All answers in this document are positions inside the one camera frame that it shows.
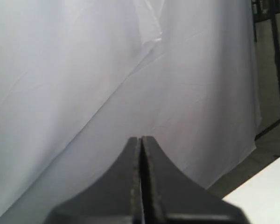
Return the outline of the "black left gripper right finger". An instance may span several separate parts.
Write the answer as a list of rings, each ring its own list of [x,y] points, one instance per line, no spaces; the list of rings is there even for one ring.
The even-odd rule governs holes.
[[[141,138],[141,192],[146,224],[245,224],[243,211],[188,178],[152,136]]]

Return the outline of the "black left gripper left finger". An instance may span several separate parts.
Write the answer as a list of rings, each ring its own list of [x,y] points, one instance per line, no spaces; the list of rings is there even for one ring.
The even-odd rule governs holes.
[[[56,206],[47,224],[141,224],[140,140],[131,137],[110,168],[91,186]]]

